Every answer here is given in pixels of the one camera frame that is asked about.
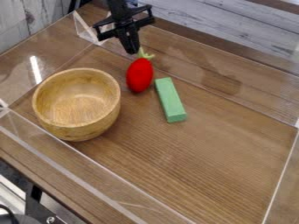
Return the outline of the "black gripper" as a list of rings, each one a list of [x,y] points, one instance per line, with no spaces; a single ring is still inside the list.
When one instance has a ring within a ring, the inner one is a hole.
[[[126,51],[137,54],[141,47],[138,31],[155,22],[153,5],[130,7],[127,3],[111,3],[109,9],[111,15],[93,25],[98,39],[119,38]]]

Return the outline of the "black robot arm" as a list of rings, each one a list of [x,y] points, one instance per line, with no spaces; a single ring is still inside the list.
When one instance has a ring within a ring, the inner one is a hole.
[[[141,48],[139,30],[155,22],[153,5],[130,7],[127,0],[107,0],[111,15],[93,25],[98,40],[118,38],[129,54]]]

